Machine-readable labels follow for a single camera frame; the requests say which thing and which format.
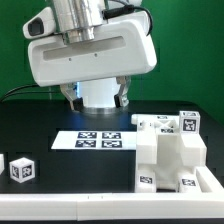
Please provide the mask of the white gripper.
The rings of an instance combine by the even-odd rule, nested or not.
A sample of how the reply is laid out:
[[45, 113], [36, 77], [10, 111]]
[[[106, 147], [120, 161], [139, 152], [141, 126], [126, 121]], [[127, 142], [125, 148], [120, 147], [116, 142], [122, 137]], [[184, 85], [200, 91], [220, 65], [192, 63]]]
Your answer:
[[28, 46], [33, 78], [41, 87], [62, 84], [61, 93], [71, 110], [81, 111], [83, 99], [78, 97], [77, 84], [73, 82], [117, 77], [115, 106], [126, 107], [129, 76], [147, 73], [157, 64], [148, 28], [148, 16], [133, 13], [95, 28], [91, 41], [66, 45], [60, 35], [34, 40]]

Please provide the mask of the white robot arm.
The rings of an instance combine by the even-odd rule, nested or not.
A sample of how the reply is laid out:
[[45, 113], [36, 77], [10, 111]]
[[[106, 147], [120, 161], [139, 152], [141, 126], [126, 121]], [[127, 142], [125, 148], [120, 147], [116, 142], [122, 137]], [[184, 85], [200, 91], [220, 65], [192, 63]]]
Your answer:
[[56, 86], [74, 110], [128, 106], [131, 77], [157, 64], [153, 19], [141, 0], [46, 0], [23, 26], [35, 82]]

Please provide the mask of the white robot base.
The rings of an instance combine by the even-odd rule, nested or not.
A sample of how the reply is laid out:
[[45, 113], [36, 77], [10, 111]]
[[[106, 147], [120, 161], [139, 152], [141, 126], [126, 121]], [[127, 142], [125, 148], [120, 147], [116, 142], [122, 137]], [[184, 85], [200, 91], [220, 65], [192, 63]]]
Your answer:
[[114, 95], [119, 87], [116, 78], [107, 78], [77, 83], [77, 95], [83, 99], [83, 109], [86, 114], [113, 114], [126, 107], [115, 106]]

